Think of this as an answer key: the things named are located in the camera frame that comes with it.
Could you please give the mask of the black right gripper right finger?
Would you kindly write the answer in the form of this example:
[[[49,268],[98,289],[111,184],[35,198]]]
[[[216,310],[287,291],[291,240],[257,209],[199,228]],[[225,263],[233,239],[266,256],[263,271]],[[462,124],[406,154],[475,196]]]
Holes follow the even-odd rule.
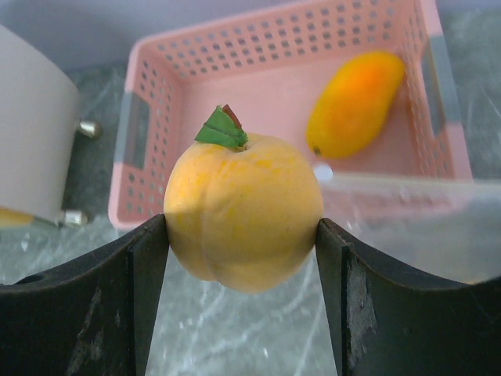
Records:
[[[499,374],[499,278],[435,276],[326,218],[315,249],[336,374]]]

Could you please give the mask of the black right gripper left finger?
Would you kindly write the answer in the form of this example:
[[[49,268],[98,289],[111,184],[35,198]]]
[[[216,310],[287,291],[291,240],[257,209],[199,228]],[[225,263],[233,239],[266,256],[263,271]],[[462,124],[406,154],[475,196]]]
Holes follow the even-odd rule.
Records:
[[[156,215],[115,241],[1,288],[4,375],[143,375],[168,257]]]

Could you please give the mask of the clear white-slider zip bag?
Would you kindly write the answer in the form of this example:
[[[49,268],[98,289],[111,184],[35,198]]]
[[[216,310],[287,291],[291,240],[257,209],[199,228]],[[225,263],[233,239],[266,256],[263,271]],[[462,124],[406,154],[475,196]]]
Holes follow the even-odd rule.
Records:
[[[500,181],[313,172],[324,215],[427,273],[475,284],[500,275]]]

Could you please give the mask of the fake yellow peach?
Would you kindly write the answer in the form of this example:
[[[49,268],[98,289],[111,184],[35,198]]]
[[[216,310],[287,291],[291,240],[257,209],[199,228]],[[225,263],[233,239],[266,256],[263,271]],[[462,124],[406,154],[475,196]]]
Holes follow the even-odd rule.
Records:
[[[297,148],[245,132],[224,105],[176,161],[164,214],[171,249],[191,275],[257,294],[304,263],[315,245],[323,198]]]

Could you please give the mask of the fake yellow orange mango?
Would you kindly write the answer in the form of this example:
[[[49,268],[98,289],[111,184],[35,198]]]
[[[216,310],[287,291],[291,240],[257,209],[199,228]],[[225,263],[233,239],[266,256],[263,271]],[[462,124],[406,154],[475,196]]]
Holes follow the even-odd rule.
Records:
[[[345,62],[312,108],[308,147],[332,159],[368,147],[382,132],[404,76],[405,63],[392,52],[364,52]]]

